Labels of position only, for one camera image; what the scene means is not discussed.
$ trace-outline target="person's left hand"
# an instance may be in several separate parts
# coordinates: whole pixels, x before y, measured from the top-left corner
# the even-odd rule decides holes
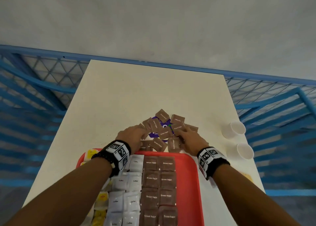
[[[142,142],[141,137],[146,134],[146,130],[140,128],[138,125],[126,128],[120,131],[115,139],[123,140],[129,144],[132,154],[139,150]]]

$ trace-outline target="forearm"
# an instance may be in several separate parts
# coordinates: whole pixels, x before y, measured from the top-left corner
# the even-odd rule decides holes
[[[230,165],[218,167],[213,179],[239,226],[299,226],[277,203]]]
[[[111,172],[107,160],[90,160],[39,194],[5,226],[79,226]]]

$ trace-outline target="purple sticker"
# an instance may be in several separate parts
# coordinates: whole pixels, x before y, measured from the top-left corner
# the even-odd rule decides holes
[[[161,124],[161,126],[164,128],[164,127],[170,127],[170,125],[172,125],[171,124],[171,119],[168,119],[167,120],[167,122],[166,123],[163,123],[160,119],[159,119],[159,122],[160,122],[160,124]],[[149,134],[149,137],[151,137],[151,138],[158,138],[159,137],[159,135],[158,135],[158,133],[150,133]]]

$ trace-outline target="person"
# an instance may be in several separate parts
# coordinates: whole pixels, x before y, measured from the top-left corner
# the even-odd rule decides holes
[[[144,129],[132,126],[120,131],[116,140],[128,143],[133,154],[139,150],[144,134]],[[192,156],[197,156],[199,151],[208,147],[208,143],[190,128],[175,134],[183,140],[181,147]],[[79,226],[111,173],[112,166],[108,160],[93,158],[40,193],[5,226]],[[239,226],[299,225],[229,164],[218,166],[212,178]]]

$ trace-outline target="hand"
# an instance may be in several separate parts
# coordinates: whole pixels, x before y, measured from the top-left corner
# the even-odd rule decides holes
[[[188,126],[186,126],[185,131],[176,130],[174,133],[183,140],[180,147],[192,156],[196,156],[201,149],[209,146],[197,132],[192,131]]]
[[[142,142],[141,137],[146,134],[146,130],[140,128],[138,125],[126,128],[120,131],[115,139],[123,140],[129,144],[132,154],[139,150]]]

